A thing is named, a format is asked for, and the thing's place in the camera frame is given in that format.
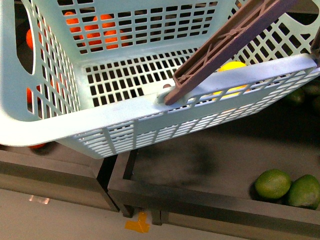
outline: plastic basket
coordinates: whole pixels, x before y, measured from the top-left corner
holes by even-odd
[[[174,87],[163,86],[174,85],[176,69],[246,1],[22,2],[33,32],[32,74],[16,54],[14,1],[0,1],[4,145],[58,141],[104,158],[255,114],[320,74],[301,54],[320,18],[303,25],[284,14],[233,57],[249,66],[215,72],[167,106]]]

